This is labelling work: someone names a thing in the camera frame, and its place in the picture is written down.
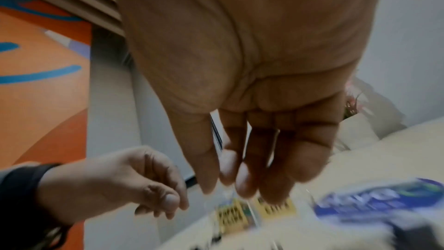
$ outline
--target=black sleeve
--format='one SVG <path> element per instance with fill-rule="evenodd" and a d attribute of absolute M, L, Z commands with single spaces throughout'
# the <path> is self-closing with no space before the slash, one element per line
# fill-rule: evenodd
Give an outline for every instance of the black sleeve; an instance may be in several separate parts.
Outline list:
<path fill-rule="evenodd" d="M 58 223 L 36 202 L 36 188 L 40 179 L 46 171 L 57 165 L 20 167 L 3 173 L 0 171 L 2 250 L 54 249 L 66 240 L 69 227 Z"/>

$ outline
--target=hand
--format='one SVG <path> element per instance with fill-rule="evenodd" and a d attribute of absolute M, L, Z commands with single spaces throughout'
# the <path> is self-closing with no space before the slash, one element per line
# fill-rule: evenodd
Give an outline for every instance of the hand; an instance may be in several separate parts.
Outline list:
<path fill-rule="evenodd" d="M 135 62 L 205 193 L 220 176 L 241 196 L 259 188 L 278 203 L 321 172 L 377 0 L 117 1 Z M 225 130 L 220 164 L 216 109 Z"/>
<path fill-rule="evenodd" d="M 67 225 L 139 204 L 136 214 L 188 208 L 185 182 L 165 155 L 143 146 L 65 164 L 45 173 L 37 202 Z"/>

